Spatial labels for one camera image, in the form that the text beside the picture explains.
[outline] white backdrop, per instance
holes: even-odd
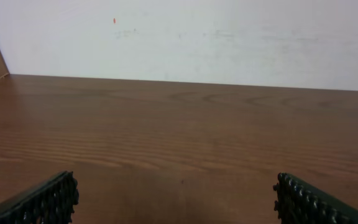
[[[0,49],[17,74],[358,90],[358,1],[0,0]]]

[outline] wooden table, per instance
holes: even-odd
[[[1,80],[0,202],[60,170],[74,223],[279,223],[280,171],[358,208],[358,91]]]

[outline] black object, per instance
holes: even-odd
[[[291,174],[279,173],[273,189],[282,224],[358,224],[358,210]]]
[[[77,181],[72,172],[61,172],[0,203],[0,224],[54,224],[71,222],[78,204]]]

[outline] black textured gripper pad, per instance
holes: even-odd
[[[358,224],[358,210],[291,174],[279,173],[274,210],[283,224]]]
[[[0,224],[54,224],[71,222],[78,204],[77,181],[61,172],[46,182],[0,203]]]

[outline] white wall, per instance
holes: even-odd
[[[19,74],[358,90],[358,0],[0,0],[0,49]]]

